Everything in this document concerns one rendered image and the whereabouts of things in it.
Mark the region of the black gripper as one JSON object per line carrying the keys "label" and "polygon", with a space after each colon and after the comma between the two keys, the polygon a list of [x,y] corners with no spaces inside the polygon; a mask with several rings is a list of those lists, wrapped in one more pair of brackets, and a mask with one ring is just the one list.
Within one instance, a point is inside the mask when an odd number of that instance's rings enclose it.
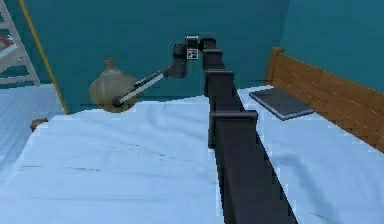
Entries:
{"label": "black gripper", "polygon": [[[183,44],[175,44],[173,46],[174,62],[167,69],[167,75],[174,78],[184,78],[187,73],[187,51]],[[164,78],[164,74],[160,71],[155,72],[144,79],[133,84],[133,89],[122,96],[116,96],[112,100],[114,107],[121,107],[126,101],[143,92],[153,84]]]}

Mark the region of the tan round vase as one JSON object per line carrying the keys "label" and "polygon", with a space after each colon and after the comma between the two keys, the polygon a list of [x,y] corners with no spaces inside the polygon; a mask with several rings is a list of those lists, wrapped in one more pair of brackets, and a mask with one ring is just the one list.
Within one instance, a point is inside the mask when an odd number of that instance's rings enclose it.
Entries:
{"label": "tan round vase", "polygon": [[113,105],[113,100],[132,91],[134,89],[133,84],[137,82],[137,79],[119,70],[112,58],[106,58],[104,65],[104,71],[89,86],[89,95],[92,101],[99,108],[111,113],[121,113],[129,110],[136,104],[136,96],[119,107]]}

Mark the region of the wooden bed with pale sheet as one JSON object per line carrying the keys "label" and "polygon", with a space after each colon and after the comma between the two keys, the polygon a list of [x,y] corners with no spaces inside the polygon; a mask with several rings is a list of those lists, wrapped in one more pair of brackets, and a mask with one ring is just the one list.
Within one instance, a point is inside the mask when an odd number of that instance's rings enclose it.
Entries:
{"label": "wooden bed with pale sheet", "polygon": [[0,224],[384,224],[384,153],[318,114],[259,110],[208,147],[203,96],[57,116],[0,177]]}

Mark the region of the white ladder shelf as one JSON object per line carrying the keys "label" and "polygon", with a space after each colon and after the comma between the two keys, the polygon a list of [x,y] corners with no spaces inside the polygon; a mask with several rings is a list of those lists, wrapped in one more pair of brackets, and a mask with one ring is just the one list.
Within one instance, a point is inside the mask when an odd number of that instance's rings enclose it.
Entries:
{"label": "white ladder shelf", "polygon": [[[7,30],[10,33],[13,43],[4,49],[0,49],[0,85],[33,82],[35,86],[40,86],[41,82],[36,70],[30,60],[26,48],[20,38],[16,26],[11,19],[4,0],[0,0],[0,30]],[[22,76],[2,77],[2,73],[9,67],[25,66],[28,73]]]}

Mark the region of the dark grey laptop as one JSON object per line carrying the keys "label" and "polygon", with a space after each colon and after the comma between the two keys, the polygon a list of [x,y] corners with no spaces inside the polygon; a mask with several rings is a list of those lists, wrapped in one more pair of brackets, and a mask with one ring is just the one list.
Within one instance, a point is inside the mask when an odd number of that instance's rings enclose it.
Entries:
{"label": "dark grey laptop", "polygon": [[315,112],[308,104],[278,88],[250,92],[249,96],[282,121]]}

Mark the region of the yellow door frame strip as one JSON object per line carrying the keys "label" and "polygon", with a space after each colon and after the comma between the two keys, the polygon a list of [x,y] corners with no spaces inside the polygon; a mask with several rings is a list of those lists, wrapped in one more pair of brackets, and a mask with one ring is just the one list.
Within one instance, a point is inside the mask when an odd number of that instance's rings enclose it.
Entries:
{"label": "yellow door frame strip", "polygon": [[68,110],[68,108],[66,106],[66,103],[65,103],[65,100],[64,100],[64,98],[62,96],[62,92],[61,92],[60,87],[59,87],[59,85],[57,83],[57,80],[56,80],[56,77],[55,77],[55,75],[53,73],[52,67],[51,67],[51,65],[49,63],[49,60],[48,60],[47,55],[45,53],[44,47],[43,47],[43,45],[42,45],[42,43],[40,41],[40,38],[38,36],[38,33],[37,33],[36,29],[35,29],[35,26],[33,24],[32,18],[30,16],[29,12],[28,12],[25,0],[17,0],[17,1],[19,3],[19,6],[20,6],[21,11],[23,13],[23,16],[24,16],[24,18],[26,20],[28,28],[30,29],[31,35],[32,35],[33,40],[34,40],[34,42],[36,44],[37,50],[38,50],[38,52],[40,54],[40,57],[41,57],[41,59],[42,59],[42,61],[44,63],[44,66],[45,66],[45,68],[47,70],[49,78],[50,78],[52,84],[54,85],[55,91],[56,91],[57,96],[58,96],[58,98],[60,100],[60,103],[61,103],[61,105],[63,107],[64,113],[66,115],[69,115],[70,114],[69,110]]}

